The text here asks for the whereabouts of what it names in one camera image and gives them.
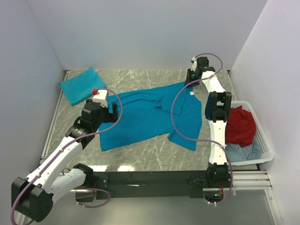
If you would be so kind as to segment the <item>blue polo t-shirt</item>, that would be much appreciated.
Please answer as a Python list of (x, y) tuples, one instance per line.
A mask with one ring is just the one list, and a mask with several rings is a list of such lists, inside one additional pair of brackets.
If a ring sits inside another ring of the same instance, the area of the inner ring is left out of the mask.
[(134, 90), (109, 96), (116, 102), (121, 119), (116, 126), (103, 123), (100, 130), (102, 151), (130, 145), (168, 134), (168, 140), (189, 150), (196, 149), (195, 139), (202, 127), (202, 103), (192, 87), (184, 82)]

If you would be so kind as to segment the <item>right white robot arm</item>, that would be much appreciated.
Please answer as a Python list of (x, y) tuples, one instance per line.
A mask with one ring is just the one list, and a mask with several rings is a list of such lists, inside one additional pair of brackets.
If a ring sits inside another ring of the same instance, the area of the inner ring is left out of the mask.
[(211, 187), (216, 187), (222, 182), (230, 180), (225, 151), (225, 127), (229, 119), (232, 94), (226, 91), (220, 84), (214, 67), (209, 65), (205, 54), (199, 54), (192, 58), (192, 66), (187, 70), (185, 87), (197, 86), (202, 81), (208, 91), (205, 107), (205, 118), (210, 126), (210, 158), (209, 167), (204, 179)]

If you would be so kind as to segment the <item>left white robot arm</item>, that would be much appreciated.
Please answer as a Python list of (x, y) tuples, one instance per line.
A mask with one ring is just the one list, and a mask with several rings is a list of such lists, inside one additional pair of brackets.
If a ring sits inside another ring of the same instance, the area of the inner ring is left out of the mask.
[(25, 178), (17, 177), (11, 185), (11, 224), (15, 214), (22, 214), (32, 222), (41, 222), (53, 205), (73, 189), (107, 193), (98, 188), (93, 169), (84, 164), (75, 165), (66, 175), (60, 173), (67, 164), (83, 151), (96, 135), (102, 133), (103, 123), (116, 126), (123, 115), (121, 101), (112, 103), (112, 112), (98, 101), (87, 99), (81, 115), (67, 130), (56, 150)]

